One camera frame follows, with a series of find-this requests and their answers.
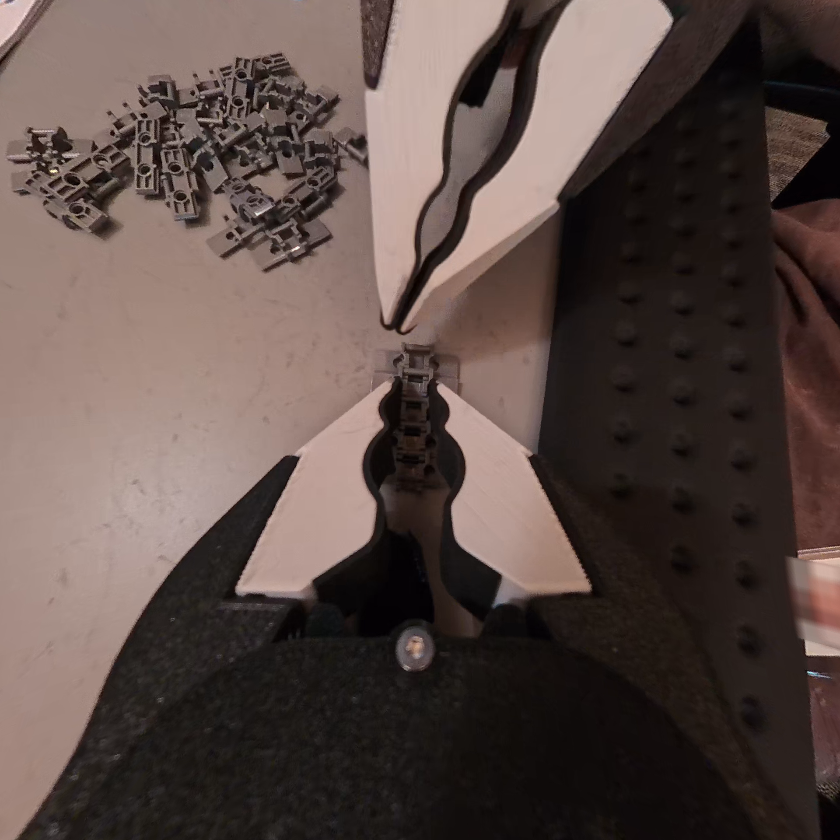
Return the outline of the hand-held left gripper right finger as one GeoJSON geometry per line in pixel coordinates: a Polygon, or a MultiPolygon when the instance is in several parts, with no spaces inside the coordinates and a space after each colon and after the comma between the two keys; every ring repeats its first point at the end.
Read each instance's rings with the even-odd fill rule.
{"type": "Polygon", "coordinates": [[[437,467],[448,485],[440,572],[459,603],[589,594],[532,453],[446,385],[429,392],[437,467]]]}

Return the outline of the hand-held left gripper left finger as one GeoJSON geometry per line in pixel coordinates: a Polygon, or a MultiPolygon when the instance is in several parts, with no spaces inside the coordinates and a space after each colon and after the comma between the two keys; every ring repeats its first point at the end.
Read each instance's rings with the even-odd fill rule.
{"type": "Polygon", "coordinates": [[[396,471],[402,393],[385,381],[298,450],[237,596],[366,601],[384,581],[381,488],[396,471]]]}

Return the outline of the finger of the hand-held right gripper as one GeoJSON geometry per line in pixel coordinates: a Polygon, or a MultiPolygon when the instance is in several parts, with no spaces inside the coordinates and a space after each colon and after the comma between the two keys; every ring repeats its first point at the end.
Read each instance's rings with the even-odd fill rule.
{"type": "Polygon", "coordinates": [[[456,297],[547,219],[609,119],[675,20],[659,1],[573,1],[560,11],[539,62],[527,119],[499,165],[487,164],[468,200],[464,230],[430,257],[401,331],[456,297]]]}
{"type": "Polygon", "coordinates": [[[455,227],[459,192],[486,153],[452,162],[459,98],[501,52],[520,3],[393,3],[380,75],[365,92],[376,286],[387,329],[407,329],[428,259],[455,227]]]}

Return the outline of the pile of grey track pieces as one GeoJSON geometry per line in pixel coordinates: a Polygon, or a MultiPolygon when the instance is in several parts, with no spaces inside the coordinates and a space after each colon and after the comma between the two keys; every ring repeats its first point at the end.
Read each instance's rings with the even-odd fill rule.
{"type": "Polygon", "coordinates": [[[322,214],[342,164],[368,165],[363,133],[329,130],[339,102],[333,89],[309,86],[280,51],[236,57],[184,87],[152,75],[137,104],[109,111],[91,140],[58,127],[28,128],[10,141],[12,190],[95,236],[112,226],[108,206],[123,189],[162,201],[183,225],[199,223],[205,200],[220,195],[229,212],[208,247],[220,259],[245,250],[268,272],[331,239],[322,214]]]}

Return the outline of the grey desk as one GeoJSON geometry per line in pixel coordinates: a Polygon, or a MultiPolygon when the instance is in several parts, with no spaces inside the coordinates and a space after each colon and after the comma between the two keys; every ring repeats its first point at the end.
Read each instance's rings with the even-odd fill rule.
{"type": "MultiPolygon", "coordinates": [[[[353,162],[332,239],[266,274],[208,248],[221,201],[187,226],[126,190],[97,238],[9,188],[25,128],[89,139],[147,76],[183,84],[261,50],[364,131],[361,2],[53,2],[2,62],[2,838],[50,792],[168,573],[400,344],[353,162]]],[[[458,357],[463,397],[534,451],[558,235],[556,217],[410,339],[458,357]]]]}

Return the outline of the black perforated foam pad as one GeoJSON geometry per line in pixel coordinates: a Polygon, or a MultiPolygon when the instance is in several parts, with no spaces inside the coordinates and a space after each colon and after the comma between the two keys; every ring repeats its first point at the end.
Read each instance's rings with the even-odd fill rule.
{"type": "Polygon", "coordinates": [[[657,702],[756,833],[819,838],[758,21],[566,205],[539,456],[617,537],[657,702]]]}

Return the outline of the person's brown shirt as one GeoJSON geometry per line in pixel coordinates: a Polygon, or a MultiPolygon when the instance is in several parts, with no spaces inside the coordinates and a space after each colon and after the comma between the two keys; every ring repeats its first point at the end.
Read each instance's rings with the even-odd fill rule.
{"type": "Polygon", "coordinates": [[[839,544],[839,201],[774,211],[794,519],[799,550],[839,544]]]}

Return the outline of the instruction manual booklet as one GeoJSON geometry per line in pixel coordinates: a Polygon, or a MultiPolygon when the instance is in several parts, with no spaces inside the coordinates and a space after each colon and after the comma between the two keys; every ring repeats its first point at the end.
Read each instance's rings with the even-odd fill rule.
{"type": "Polygon", "coordinates": [[[1,59],[35,25],[51,1],[1,1],[1,59]]]}

